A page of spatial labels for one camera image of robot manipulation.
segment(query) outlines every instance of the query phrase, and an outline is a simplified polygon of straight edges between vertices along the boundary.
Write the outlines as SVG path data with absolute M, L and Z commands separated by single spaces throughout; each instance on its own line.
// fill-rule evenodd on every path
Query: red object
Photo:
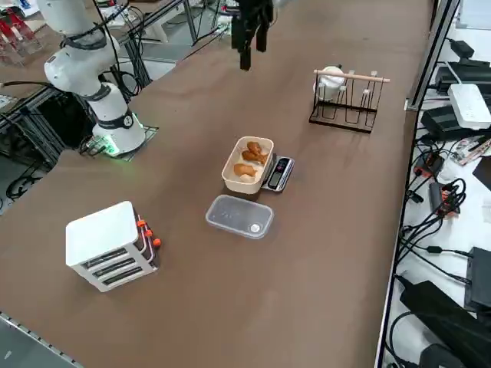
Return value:
M 0 21 L 0 31 L 5 35 L 8 39 L 8 42 L 12 45 L 12 47 L 17 50 L 18 39 L 15 37 L 14 32 L 10 29 L 7 23 L 4 21 Z
M 34 32 L 28 27 L 27 24 L 24 23 L 22 19 L 20 19 L 12 9 L 7 9 L 8 16 L 10 17 L 10 21 L 12 22 L 12 27 L 15 27 L 18 30 L 18 33 L 21 34 L 22 38 L 26 38 L 28 40 L 35 40 L 36 36 Z

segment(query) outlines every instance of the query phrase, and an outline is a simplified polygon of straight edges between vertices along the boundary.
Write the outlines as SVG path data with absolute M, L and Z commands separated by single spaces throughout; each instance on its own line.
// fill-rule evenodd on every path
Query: plastic lid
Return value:
M 274 212 L 260 205 L 230 195 L 219 195 L 206 213 L 206 221 L 228 232 L 251 239 L 263 238 L 269 230 Z

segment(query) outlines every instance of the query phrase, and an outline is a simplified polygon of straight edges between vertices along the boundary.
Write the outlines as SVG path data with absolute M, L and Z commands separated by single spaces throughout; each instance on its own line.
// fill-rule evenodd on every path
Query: digital kitchen scale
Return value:
M 266 179 L 262 184 L 263 189 L 273 192 L 283 192 L 286 183 L 293 170 L 295 161 L 289 157 L 277 156 L 273 153 L 271 163 L 266 174 Z

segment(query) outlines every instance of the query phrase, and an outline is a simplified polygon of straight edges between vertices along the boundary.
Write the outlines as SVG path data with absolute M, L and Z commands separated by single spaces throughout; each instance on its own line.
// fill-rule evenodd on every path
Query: tabletop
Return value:
M 251 71 L 226 39 L 180 62 L 130 104 L 160 128 L 131 163 L 67 151 L 2 217 L 0 309 L 89 367 L 373 365 L 429 9 L 291 2 Z M 371 135 L 308 123 L 312 71 L 329 64 L 393 81 Z M 248 135 L 295 159 L 285 192 L 254 198 L 275 211 L 259 241 L 205 221 Z M 123 200 L 163 239 L 162 264 L 102 294 L 64 264 L 64 228 Z

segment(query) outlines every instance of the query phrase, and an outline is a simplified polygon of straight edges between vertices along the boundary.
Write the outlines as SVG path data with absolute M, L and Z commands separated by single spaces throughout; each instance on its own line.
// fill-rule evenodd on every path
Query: food container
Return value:
M 255 163 L 251 161 L 245 161 L 242 158 L 242 152 L 247 150 L 248 142 L 257 142 L 262 148 L 262 154 L 268 155 L 268 159 L 266 160 L 266 164 L 262 165 L 260 163 Z M 245 193 L 245 194 L 255 194 L 257 193 L 262 186 L 262 182 L 264 182 L 265 176 L 267 174 L 267 168 L 269 167 L 272 160 L 273 149 L 275 148 L 275 144 L 272 140 L 268 140 L 266 138 L 259 138 L 257 136 L 243 136 L 233 148 L 232 153 L 230 153 L 229 159 L 225 164 L 225 167 L 222 171 L 222 178 L 225 182 L 227 188 L 232 190 L 233 192 Z M 250 165 L 257 170 L 255 174 L 253 182 L 243 182 L 240 176 L 237 176 L 233 167 L 237 163 L 244 163 L 246 165 Z
M 338 67 L 325 67 L 323 71 L 334 71 L 336 73 L 343 73 Z M 332 100 L 334 93 L 339 91 L 339 87 L 344 84 L 343 77 L 335 77 L 332 75 L 322 76 L 318 79 L 317 90 L 315 90 L 316 83 L 314 83 L 314 92 L 320 101 Z
M 230 195 L 219 195 L 206 213 L 206 221 L 211 226 L 250 239 L 263 238 L 273 217 L 274 212 L 267 205 Z

